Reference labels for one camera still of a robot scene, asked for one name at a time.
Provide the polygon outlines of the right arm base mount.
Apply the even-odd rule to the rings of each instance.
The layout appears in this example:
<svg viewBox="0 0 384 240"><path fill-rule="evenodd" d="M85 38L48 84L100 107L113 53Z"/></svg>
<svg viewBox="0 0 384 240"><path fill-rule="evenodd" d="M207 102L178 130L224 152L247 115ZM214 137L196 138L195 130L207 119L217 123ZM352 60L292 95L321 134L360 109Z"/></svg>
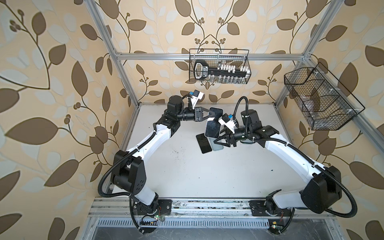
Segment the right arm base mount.
<svg viewBox="0 0 384 240"><path fill-rule="evenodd" d="M282 235L286 232L289 225L291 224L295 215L295 208L280 209L273 200L273 196L280 192L276 190L265 198L265 200L251 200L249 206L251 208L253 217L275 217L278 218L276 221L269 220L268 231L272 235Z"/></svg>

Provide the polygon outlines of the black phone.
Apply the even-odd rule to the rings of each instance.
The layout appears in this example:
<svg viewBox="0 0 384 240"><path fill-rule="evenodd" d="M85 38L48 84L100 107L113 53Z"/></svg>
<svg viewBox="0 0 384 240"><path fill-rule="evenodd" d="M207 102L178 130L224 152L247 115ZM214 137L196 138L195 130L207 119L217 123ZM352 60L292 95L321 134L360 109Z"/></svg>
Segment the black phone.
<svg viewBox="0 0 384 240"><path fill-rule="evenodd" d="M206 154L212 151L210 142L204 134L196 135L196 139L198 141L202 154Z"/></svg>
<svg viewBox="0 0 384 240"><path fill-rule="evenodd" d="M219 137L221 131L221 124L219 123L219 119L223 115L223 109L210 107L209 111L213 112L215 115L207 119L205 136L207 138L216 139Z"/></svg>

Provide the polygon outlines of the grey phone case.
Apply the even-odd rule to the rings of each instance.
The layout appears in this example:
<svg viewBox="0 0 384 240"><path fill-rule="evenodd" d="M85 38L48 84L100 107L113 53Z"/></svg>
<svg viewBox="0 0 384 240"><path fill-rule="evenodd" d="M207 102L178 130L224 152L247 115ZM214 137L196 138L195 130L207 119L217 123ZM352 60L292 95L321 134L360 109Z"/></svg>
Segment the grey phone case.
<svg viewBox="0 0 384 240"><path fill-rule="evenodd" d="M210 145L211 145L211 148L213 151L221 151L224 149L224 146L223 145L220 145L220 143L222 142L221 140L218 141L217 143L215 143L215 140L214 138L208 138L209 141L210 141Z"/></svg>

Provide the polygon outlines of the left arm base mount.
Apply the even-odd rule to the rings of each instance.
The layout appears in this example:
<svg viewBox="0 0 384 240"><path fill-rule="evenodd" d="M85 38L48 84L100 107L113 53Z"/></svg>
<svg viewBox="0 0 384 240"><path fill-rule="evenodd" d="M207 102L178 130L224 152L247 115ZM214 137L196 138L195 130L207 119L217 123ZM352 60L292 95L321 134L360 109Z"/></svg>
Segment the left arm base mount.
<svg viewBox="0 0 384 240"><path fill-rule="evenodd" d="M158 222L171 213L172 203L170 199L159 200L155 197L153 203L147 206L129 198L131 219L139 233L145 235L152 232L151 226L157 227Z"/></svg>

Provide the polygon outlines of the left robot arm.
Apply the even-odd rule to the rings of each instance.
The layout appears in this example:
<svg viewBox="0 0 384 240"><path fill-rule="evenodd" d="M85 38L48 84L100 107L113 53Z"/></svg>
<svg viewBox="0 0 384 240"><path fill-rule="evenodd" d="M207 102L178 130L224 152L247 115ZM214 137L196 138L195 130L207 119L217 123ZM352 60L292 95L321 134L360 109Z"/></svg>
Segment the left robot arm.
<svg viewBox="0 0 384 240"><path fill-rule="evenodd" d="M103 198L127 196L145 206L157 208L158 194L146 184L146 162L176 133L182 121L203 122L214 119L214 112L196 107L203 96L204 93L197 90L183 97L171 96L167 109L153 123L152 132L135 147L115 154L114 164L99 182L99 195Z"/></svg>

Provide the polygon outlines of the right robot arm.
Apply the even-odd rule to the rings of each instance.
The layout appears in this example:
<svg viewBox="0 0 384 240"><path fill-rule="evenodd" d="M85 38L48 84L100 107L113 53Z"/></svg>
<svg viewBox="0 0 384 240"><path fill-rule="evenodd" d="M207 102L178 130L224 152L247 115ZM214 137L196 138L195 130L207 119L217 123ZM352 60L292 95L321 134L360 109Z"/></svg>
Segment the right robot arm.
<svg viewBox="0 0 384 240"><path fill-rule="evenodd" d="M282 159L306 184L304 189L276 190L267 195L265 212L275 216L283 209L308 209L316 214L328 212L341 218L354 217L358 205L352 193L342 184L341 172L308 157L272 126L264 126L258 113L249 108L248 98L241 97L240 100L246 102L241 113L244 125L239 126L235 114L214 117L214 121L223 127L215 144L236 147L243 140L248 144L257 143Z"/></svg>

